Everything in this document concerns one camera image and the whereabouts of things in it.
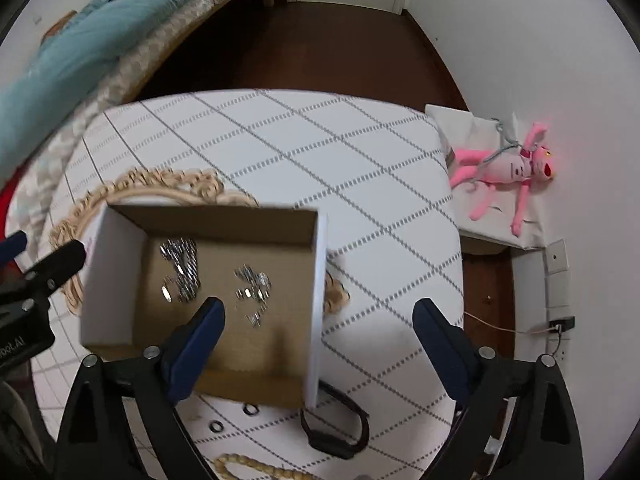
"cardboard box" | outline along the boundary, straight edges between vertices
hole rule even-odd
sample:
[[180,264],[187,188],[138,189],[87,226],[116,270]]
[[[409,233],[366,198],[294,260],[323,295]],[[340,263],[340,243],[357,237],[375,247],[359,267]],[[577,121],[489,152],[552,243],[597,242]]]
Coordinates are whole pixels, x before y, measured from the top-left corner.
[[[110,205],[97,218],[84,279],[80,341],[105,359],[139,356],[191,319],[209,296],[226,324],[196,390],[283,408],[316,405],[324,300],[326,217],[312,210],[245,206]],[[168,238],[194,238],[201,287],[169,303],[174,276],[159,252]],[[247,264],[271,280],[269,308],[254,328],[255,301],[239,301],[234,271]]]

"wall plate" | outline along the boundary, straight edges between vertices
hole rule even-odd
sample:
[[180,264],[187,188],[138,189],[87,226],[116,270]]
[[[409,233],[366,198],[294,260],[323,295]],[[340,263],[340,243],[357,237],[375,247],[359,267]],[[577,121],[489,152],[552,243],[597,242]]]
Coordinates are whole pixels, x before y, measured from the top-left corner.
[[547,274],[569,269],[569,260],[566,257],[564,238],[553,242],[545,249],[545,265]]
[[551,334],[546,340],[546,353],[551,355],[553,352],[556,352],[554,359],[556,360],[556,363],[558,363],[558,367],[563,374],[566,371],[570,347],[571,338],[567,337],[567,334],[562,334],[560,346],[558,346],[558,334]]
[[546,281],[546,307],[556,308],[567,306],[569,302],[569,271],[561,270],[549,274]]

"dark wooden floor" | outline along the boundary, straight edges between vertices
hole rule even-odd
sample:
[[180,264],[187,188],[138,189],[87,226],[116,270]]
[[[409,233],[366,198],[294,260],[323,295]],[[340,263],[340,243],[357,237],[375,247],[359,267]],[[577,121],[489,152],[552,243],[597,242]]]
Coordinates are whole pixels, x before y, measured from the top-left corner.
[[[408,16],[333,4],[262,6],[234,0],[164,63],[139,99],[225,88],[338,92],[423,110],[426,103],[466,109],[434,48]],[[465,309],[513,327],[508,253],[465,256]],[[513,335],[467,317],[478,345],[513,355]]]

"plush toy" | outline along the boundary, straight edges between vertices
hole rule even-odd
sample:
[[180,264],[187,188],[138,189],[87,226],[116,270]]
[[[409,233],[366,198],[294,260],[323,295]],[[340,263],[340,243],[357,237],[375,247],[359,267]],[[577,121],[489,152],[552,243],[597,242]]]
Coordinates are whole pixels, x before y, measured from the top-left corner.
[[484,215],[493,201],[496,184],[520,183],[516,213],[511,222],[511,232],[520,236],[522,219],[533,181],[543,182],[555,175],[553,156],[542,146],[546,127],[534,123],[522,145],[513,143],[497,152],[483,150],[455,150],[459,168],[450,178],[451,187],[471,180],[488,184],[487,193],[481,203],[469,214],[476,221]]

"grid pattern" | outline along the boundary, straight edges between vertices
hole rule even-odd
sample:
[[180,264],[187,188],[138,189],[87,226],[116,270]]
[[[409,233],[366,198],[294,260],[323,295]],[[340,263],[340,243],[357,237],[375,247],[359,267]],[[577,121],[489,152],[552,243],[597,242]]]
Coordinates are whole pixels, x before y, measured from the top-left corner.
[[[212,459],[245,454],[321,479],[419,478],[449,433],[454,403],[412,330],[412,308],[430,297],[455,324],[463,312],[458,230],[431,119],[397,105],[298,91],[201,92],[112,108],[78,144],[44,232],[74,200],[133,166],[215,168],[227,189],[262,204],[326,213],[328,268],[351,295],[324,322],[321,377],[370,414],[369,447],[347,462],[332,458],[308,446],[295,412],[261,406],[247,416],[236,402],[194,395],[178,412],[200,451]],[[43,237],[40,256],[47,245]],[[38,402],[55,436],[87,350],[62,295],[52,302],[56,342],[32,364]],[[164,478],[135,402],[126,408],[145,465]],[[324,431],[358,433],[357,421],[322,394],[310,413],[310,424]],[[222,433],[209,430],[212,420]]]

